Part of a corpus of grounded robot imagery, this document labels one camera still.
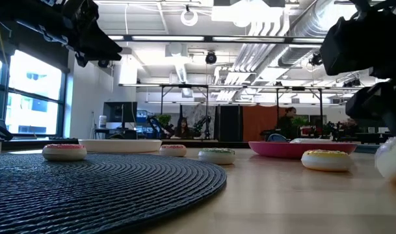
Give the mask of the silver ceiling duct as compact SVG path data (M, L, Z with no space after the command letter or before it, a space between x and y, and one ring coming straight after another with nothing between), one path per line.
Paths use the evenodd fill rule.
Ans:
M357 11L351 4L335 4L335 1L347 0L316 0L308 11L287 32L294 37L325 37L328 30L340 17L349 20ZM313 51L312 47L294 47L288 45L278 59L281 67L292 67Z

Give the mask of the white round plate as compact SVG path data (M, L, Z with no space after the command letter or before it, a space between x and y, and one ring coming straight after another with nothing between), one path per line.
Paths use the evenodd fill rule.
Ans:
M159 151L161 140L80 139L80 145L89 152L98 153L147 153Z

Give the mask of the green frosted toy donut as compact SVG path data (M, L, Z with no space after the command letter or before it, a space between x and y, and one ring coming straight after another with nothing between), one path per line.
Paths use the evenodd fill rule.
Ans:
M200 161L205 161L208 163L227 165L233 164L236 156L232 149L228 148L204 148L198 153L198 158Z

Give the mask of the black metal rig frame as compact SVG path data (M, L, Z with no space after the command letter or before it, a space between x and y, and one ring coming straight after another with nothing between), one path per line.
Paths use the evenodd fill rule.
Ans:
M281 103L280 98L287 93L304 93L311 92L319 102L318 103L300 103L300 106L318 106L320 110L320 120L324 120L323 112L323 90L324 87L308 86L248 86L248 85L218 85L218 84L124 84L122 87L134 87L152 89L153 92L159 93L158 99L145 98L144 101L138 100L145 105L158 105L159 109L155 114L164 114L170 112L165 109L165 105L177 105L181 111L184 105L203 105L208 108L210 105L274 105L277 108L284 107L287 104ZM176 90L188 89L193 95L199 93L199 96L171 98L167 95Z

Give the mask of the pink round plate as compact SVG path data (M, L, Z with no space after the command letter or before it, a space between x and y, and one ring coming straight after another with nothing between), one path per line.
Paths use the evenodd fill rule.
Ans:
M343 151L351 154L357 148L351 143L289 143L289 142L248 142L250 148L260 156L282 159L301 159L305 151L327 150Z

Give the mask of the black aluminium table frame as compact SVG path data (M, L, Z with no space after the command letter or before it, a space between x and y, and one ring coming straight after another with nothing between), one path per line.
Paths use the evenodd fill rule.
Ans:
M25 151L40 150L47 144L77 144L75 139L17 139L1 142L1 151ZM247 142L217 142L216 140L162 140L165 144L182 144L187 148L231 148L231 149L249 149Z

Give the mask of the green background plant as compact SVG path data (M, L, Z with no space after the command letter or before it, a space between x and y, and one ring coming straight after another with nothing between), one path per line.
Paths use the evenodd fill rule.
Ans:
M166 126L170 125L170 121L171 121L172 117L169 114L160 114L160 115L157 115L156 118L162 127L166 127Z

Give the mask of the yellow frosted toy donut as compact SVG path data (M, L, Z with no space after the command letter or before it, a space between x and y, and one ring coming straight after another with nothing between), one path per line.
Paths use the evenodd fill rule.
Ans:
M321 149L305 151L301 162L310 170L324 172L348 172L353 165L348 153Z

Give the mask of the dark background desk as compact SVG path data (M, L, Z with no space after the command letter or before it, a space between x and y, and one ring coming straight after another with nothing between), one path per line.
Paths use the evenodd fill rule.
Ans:
M126 139L135 140L138 138L137 132L132 129L95 129L95 137L99 139Z

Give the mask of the black computer monitor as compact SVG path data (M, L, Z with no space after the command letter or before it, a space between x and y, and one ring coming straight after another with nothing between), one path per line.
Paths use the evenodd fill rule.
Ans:
M103 115L108 122L133 123L137 120L137 102L105 102Z

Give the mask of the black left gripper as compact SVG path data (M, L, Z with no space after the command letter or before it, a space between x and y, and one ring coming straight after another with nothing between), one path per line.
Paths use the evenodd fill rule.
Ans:
M75 51L82 68L92 60L122 58L122 48L100 29L99 6L93 0L64 0L53 6L41 0L12 0L12 10L14 21Z

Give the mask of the pink frosted toy donut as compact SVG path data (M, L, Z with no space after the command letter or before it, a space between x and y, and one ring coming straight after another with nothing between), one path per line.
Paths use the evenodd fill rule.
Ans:
M48 144L42 149L42 155L48 161L81 161L87 150L80 144Z
M187 153L187 148L181 144L165 144L159 149L159 154L170 157L184 157Z

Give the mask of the round dark woven placemat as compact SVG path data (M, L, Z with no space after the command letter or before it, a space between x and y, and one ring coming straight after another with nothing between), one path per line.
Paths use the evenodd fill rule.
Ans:
M186 158L2 153L0 234L134 233L201 205L226 182L222 167Z

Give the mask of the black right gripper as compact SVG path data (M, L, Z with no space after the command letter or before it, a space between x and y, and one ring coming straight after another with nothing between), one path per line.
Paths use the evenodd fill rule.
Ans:
M365 57L369 74L379 79L396 79L396 0L352 0L357 13L353 19L340 17L328 30L320 54L329 76L356 70L349 58L349 32L357 21L364 27Z

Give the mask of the seated person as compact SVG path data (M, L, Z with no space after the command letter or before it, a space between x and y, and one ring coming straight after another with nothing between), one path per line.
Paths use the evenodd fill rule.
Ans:
M182 118L180 123L178 123L178 126L175 129L175 136L178 138L192 139L192 134L186 118Z

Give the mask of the large window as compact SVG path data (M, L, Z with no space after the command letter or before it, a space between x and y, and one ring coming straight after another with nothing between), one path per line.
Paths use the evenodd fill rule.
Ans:
M0 58L0 119L18 136L61 132L65 74L16 50Z

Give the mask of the orange partition panel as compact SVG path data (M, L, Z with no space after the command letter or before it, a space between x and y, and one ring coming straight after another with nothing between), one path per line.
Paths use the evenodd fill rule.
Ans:
M276 127L278 118L285 114L285 107L261 105L243 107L243 140L261 141L264 130Z

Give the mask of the black partition panel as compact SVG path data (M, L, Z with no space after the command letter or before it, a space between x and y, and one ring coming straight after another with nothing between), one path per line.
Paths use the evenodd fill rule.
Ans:
M242 106L223 105L219 115L219 140L222 142L240 142L243 139Z

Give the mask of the standing person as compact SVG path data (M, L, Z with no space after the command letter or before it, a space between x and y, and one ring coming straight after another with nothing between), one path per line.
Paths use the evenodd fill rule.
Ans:
M286 108L285 114L279 118L277 129L280 134L288 139L293 139L297 135L297 128L293 125L293 118L296 116L297 110L294 107Z

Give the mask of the long ceiling light bar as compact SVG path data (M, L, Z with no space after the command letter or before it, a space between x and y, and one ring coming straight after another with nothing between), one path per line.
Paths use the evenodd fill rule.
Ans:
M248 44L321 44L323 37L294 36L177 36L177 35L110 35L116 42L202 42Z

